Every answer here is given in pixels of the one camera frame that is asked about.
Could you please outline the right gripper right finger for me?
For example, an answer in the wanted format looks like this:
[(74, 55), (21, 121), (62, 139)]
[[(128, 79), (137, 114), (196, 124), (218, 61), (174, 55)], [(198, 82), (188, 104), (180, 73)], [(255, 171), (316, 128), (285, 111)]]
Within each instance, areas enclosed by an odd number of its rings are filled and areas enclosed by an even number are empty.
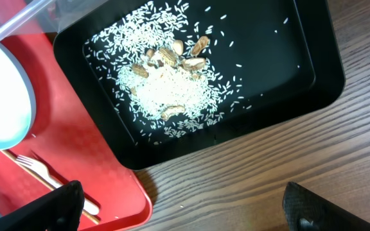
[(370, 231), (370, 223), (305, 187), (289, 182), (282, 207), (290, 231)]

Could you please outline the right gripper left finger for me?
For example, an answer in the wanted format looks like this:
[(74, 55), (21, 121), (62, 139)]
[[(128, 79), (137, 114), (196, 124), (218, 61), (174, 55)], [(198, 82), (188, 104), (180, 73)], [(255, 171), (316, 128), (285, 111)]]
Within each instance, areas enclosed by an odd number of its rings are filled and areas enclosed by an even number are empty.
[(0, 218), (0, 231), (77, 230), (84, 207), (84, 191), (73, 180)]

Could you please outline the wooden chopstick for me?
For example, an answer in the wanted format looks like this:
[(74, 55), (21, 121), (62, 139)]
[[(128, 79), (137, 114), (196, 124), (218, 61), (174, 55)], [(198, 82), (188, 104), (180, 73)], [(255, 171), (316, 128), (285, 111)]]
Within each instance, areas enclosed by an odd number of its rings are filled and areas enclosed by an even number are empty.
[[(20, 168), (22, 168), (23, 170), (25, 170), (25, 172), (27, 172), (29, 175), (31, 175), (32, 177), (34, 177), (36, 180), (38, 180), (40, 183), (42, 183), (44, 186), (46, 186), (48, 189), (50, 189), (51, 191), (55, 190), (56, 188), (54, 188), (53, 186), (49, 185), (42, 177), (40, 177), (37, 173), (33, 172), (32, 170), (28, 169), (27, 167), (24, 167), (22, 165), (20, 165), (19, 163), (16, 162), (16, 158), (18, 156), (15, 156), (14, 154), (12, 154), (12, 152), (10, 150), (1, 150), (1, 153), (3, 153), (6, 157), (8, 157), (10, 160), (12, 160), (13, 162), (15, 162)], [(96, 215), (91, 215), (89, 214), (88, 212), (86, 212), (83, 208), (83, 211), (82, 211), (82, 214), (84, 216), (86, 216), (89, 220), (91, 220), (95, 225), (98, 225), (100, 220), (96, 217)]]

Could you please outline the white plastic fork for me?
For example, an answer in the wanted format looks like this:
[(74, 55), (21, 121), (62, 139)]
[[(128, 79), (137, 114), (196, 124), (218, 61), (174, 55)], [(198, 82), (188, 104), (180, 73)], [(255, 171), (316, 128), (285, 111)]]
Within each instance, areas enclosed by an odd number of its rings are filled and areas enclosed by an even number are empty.
[[(49, 173), (48, 168), (42, 162), (35, 160), (30, 157), (26, 157), (24, 155), (19, 155), (16, 158), (16, 162), (20, 165), (27, 167), (28, 169), (32, 170), (33, 172), (37, 173), (40, 177), (42, 177), (49, 185), (53, 186), (54, 188), (58, 189), (59, 187), (63, 186), (63, 183), (55, 180)], [(98, 215), (99, 214), (99, 207), (95, 205), (93, 202), (85, 198), (84, 201), (84, 210), (91, 215)]]

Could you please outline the light blue round plate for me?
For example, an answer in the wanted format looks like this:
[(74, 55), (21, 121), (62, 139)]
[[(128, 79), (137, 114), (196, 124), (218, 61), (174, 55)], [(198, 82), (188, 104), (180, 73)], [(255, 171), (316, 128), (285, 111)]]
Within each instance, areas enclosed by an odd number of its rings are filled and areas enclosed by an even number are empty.
[(0, 150), (27, 136), (37, 112), (31, 81), (18, 59), (0, 43)]

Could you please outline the rice and peanut scraps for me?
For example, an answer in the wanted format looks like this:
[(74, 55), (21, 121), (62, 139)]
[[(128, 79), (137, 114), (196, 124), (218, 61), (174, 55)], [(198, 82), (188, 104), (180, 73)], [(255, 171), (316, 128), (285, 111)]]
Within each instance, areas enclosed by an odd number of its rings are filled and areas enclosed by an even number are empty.
[(293, 1), (147, 1), (88, 36), (84, 57), (137, 143), (210, 131), (306, 64)]

